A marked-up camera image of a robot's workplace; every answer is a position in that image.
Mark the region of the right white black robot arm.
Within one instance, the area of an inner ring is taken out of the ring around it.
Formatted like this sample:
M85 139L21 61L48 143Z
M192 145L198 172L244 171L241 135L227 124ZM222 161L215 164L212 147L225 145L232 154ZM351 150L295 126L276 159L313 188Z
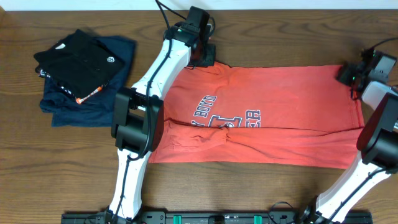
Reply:
M342 73L374 111L359 135L353 163L304 210L299 223L346 222L368 191L397 173L397 90L386 83L395 64L385 58L362 61Z

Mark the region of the red soccer t-shirt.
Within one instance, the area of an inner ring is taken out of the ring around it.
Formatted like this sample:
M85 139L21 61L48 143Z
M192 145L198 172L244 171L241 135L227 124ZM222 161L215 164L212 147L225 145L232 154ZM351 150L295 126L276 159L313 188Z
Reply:
M255 162L345 169L364 128L339 65L180 72L152 163Z

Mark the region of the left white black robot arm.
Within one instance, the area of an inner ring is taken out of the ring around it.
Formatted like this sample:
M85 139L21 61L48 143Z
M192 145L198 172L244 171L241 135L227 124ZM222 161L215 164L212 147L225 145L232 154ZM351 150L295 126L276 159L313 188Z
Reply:
M215 62L209 44L215 26L189 30L183 25L165 31L161 51L146 74L131 88L121 88L114 102L111 135L118 149L118 175L105 223L133 223L142 206L142 185L149 157L164 130L164 98L177 75L187 66Z

